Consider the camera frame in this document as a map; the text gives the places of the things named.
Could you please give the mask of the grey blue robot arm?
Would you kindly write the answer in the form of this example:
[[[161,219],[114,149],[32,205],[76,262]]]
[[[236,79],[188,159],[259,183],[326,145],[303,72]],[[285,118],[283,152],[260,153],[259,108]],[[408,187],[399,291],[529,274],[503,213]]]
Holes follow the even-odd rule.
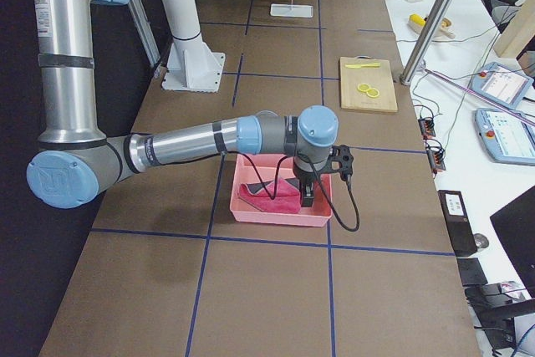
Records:
[[[34,0],[46,114],[39,153],[27,168],[36,197],[75,208],[151,167],[227,153],[279,154],[293,159],[301,203],[309,207],[321,175],[340,171],[339,122],[321,105],[298,116],[261,112],[162,134],[107,136],[97,124],[92,4],[126,4],[134,18],[144,15],[140,0]]]

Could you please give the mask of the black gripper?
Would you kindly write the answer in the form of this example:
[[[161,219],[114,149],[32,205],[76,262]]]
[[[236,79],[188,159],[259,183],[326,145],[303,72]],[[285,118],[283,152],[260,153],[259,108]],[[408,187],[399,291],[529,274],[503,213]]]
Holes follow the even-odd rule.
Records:
[[[319,169],[315,164],[294,162],[293,174],[299,180],[301,207],[312,207],[314,202],[314,183],[318,181]]]

